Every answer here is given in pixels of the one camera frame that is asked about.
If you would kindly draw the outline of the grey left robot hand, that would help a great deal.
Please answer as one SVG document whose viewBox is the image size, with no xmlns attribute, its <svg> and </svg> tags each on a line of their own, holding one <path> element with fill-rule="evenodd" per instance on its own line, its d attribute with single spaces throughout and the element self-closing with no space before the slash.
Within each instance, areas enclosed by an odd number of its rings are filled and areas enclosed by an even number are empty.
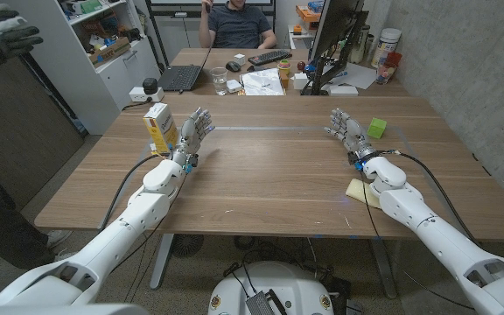
<svg viewBox="0 0 504 315">
<path fill-rule="evenodd" d="M 197 154 L 203 139 L 214 129 L 211 123 L 207 109 L 198 108 L 192 112 L 182 124 L 171 160 L 181 166 L 188 164 Z"/>
</svg>

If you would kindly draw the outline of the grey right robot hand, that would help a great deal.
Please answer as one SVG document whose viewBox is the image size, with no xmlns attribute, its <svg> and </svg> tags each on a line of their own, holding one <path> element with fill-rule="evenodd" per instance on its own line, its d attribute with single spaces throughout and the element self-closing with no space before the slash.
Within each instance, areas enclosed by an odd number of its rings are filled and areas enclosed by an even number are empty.
<svg viewBox="0 0 504 315">
<path fill-rule="evenodd" d="M 342 142 L 350 165 L 363 164 L 378 156 L 377 150 L 368 139 L 367 132 L 348 113 L 340 108 L 333 109 L 330 120 L 331 125 L 325 127 L 325 132 Z"/>
</svg>

